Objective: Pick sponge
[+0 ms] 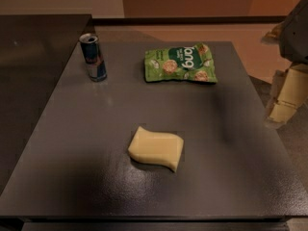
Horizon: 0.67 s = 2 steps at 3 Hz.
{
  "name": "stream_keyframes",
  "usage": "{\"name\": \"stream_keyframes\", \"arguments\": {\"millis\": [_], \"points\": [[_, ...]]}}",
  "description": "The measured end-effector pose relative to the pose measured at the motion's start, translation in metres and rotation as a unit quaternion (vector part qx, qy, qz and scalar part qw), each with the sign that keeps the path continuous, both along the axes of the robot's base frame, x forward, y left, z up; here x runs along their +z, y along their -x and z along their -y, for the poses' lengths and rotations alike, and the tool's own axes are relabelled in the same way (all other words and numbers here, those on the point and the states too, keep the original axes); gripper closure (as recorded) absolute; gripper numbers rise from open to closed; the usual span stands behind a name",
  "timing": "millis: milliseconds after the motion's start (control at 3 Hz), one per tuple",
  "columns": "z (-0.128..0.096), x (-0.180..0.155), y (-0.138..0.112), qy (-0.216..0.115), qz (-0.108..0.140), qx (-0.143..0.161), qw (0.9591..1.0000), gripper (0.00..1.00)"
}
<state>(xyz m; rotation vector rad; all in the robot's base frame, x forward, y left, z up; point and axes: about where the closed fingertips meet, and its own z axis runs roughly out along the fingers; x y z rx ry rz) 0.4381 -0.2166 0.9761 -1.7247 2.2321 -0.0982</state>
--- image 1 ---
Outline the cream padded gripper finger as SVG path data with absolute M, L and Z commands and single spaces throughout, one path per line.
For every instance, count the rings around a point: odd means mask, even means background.
M 285 125 L 308 99 L 308 65 L 293 63 L 277 70 L 272 78 L 270 98 L 265 111 L 265 126 L 278 129 Z

